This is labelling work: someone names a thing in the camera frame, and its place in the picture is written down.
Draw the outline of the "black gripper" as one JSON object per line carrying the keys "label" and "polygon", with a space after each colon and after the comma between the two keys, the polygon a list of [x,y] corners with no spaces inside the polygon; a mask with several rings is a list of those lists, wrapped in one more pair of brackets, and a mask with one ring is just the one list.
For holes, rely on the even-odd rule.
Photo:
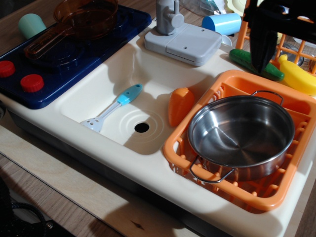
{"label": "black gripper", "polygon": [[275,53],[277,32],[304,40],[316,40],[314,0],[250,1],[244,11],[250,27],[250,53],[254,69],[261,73]]}

